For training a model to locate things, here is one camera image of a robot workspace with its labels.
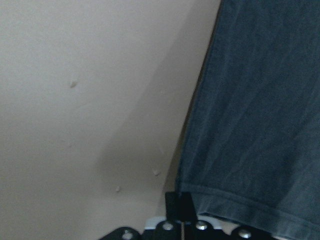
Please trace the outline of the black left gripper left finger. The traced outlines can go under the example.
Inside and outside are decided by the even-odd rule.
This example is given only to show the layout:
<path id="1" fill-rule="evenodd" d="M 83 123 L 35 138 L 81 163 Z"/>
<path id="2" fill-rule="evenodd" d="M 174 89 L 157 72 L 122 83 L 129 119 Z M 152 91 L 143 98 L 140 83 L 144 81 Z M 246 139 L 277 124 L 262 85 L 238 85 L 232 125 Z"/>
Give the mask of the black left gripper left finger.
<path id="1" fill-rule="evenodd" d="M 174 191 L 165 193 L 165 216 L 167 221 L 177 223 L 181 221 L 179 195 Z"/>

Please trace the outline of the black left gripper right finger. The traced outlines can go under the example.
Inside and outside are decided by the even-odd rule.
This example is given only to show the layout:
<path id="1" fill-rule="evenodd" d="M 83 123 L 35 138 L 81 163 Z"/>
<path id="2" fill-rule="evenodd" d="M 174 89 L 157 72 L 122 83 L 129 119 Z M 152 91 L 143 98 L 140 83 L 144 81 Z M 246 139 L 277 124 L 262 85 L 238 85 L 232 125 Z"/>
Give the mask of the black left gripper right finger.
<path id="1" fill-rule="evenodd" d="M 182 222 L 194 223 L 197 220 L 197 213 L 190 192 L 181 192 L 179 215 Z"/>

